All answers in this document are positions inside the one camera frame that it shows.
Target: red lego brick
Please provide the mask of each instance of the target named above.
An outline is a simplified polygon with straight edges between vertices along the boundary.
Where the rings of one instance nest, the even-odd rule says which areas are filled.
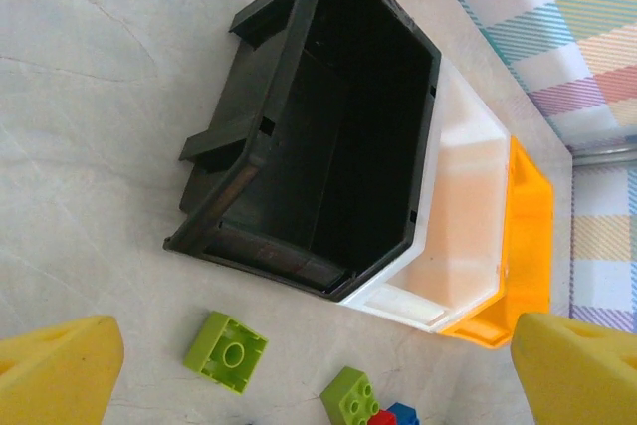
[[[367,425],[396,425],[396,416],[386,410],[380,410],[369,419]]]

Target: plastic toy brick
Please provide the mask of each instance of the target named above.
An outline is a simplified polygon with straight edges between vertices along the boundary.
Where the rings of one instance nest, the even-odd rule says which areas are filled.
[[[320,395],[331,425],[366,425],[379,410],[364,372],[345,367]]]
[[[400,402],[394,403],[387,411],[396,416],[396,425],[420,425],[416,410]]]
[[[199,330],[183,364],[242,394],[268,340],[225,314],[213,312]]]
[[[387,410],[381,410],[369,419],[367,425],[397,425],[396,416]]]

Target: gray speckled surface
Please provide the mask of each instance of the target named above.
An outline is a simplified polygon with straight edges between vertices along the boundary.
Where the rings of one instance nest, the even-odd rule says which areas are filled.
[[[325,423],[349,364],[421,423],[531,423],[507,349],[479,350],[161,249],[252,0],[0,0],[0,334],[113,314],[105,424]],[[553,307],[568,307],[571,159],[456,0],[398,0],[553,182]],[[242,397],[180,365],[206,312],[270,339]]]

